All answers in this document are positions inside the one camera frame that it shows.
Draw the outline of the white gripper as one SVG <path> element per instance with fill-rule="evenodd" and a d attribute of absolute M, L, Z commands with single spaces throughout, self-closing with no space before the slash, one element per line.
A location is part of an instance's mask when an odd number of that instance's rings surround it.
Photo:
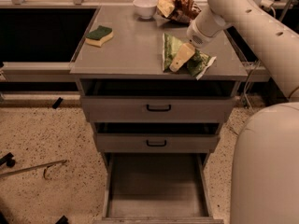
<path fill-rule="evenodd" d="M 198 16 L 187 29 L 187 38 L 191 43 L 184 43 L 178 49 L 169 68 L 177 72 L 194 54 L 195 48 L 201 49 L 208 45 L 221 31 L 230 28 L 232 24 L 222 16 L 214 13 L 209 5 L 202 8 Z"/>

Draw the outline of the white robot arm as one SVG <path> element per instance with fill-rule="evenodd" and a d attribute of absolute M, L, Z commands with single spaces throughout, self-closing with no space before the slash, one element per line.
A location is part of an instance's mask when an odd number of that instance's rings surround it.
<path fill-rule="evenodd" d="M 251 116 L 237 138 L 230 224 L 299 224 L 299 36 L 254 0 L 207 0 L 187 37 L 200 49 L 228 25 L 288 98 Z"/>

